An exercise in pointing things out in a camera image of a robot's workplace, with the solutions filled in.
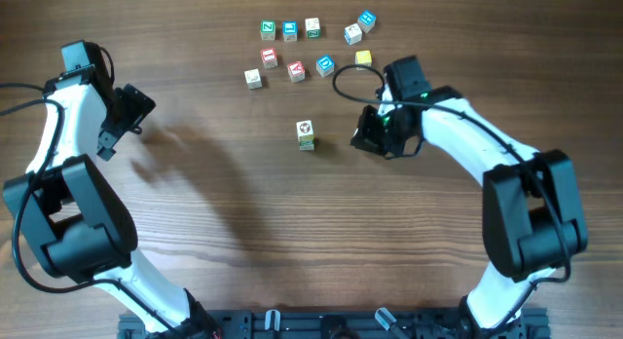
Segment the yellow sided picture block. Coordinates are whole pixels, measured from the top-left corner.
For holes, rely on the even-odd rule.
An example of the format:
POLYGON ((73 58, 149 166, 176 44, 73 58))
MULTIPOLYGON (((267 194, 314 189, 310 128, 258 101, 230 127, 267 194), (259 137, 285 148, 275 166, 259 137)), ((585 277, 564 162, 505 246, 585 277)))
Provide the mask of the yellow sided picture block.
POLYGON ((296 130, 299 141, 314 140, 314 131, 311 120, 297 122, 296 130))

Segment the white block teal side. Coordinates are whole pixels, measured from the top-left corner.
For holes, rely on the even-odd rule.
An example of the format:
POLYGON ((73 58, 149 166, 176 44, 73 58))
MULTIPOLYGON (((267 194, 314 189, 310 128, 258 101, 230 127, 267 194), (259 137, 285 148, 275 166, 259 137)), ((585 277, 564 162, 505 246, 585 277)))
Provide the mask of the white block teal side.
POLYGON ((314 145, 314 139, 306 139, 306 140, 300 140, 299 141, 299 148, 300 146, 306 146, 306 145, 314 145))

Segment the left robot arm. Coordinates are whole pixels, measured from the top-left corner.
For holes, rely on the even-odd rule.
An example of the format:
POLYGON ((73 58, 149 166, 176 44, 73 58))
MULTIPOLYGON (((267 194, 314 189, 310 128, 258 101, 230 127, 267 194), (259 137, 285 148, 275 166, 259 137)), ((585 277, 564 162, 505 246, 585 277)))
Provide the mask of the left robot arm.
POLYGON ((3 187, 19 274, 46 293, 104 290, 138 317, 146 338, 221 337, 201 303, 138 248, 128 209, 96 165, 126 133, 142 132, 154 101, 131 84, 115 87, 112 58, 94 42, 61 53, 64 72, 39 89, 47 119, 38 151, 3 187))

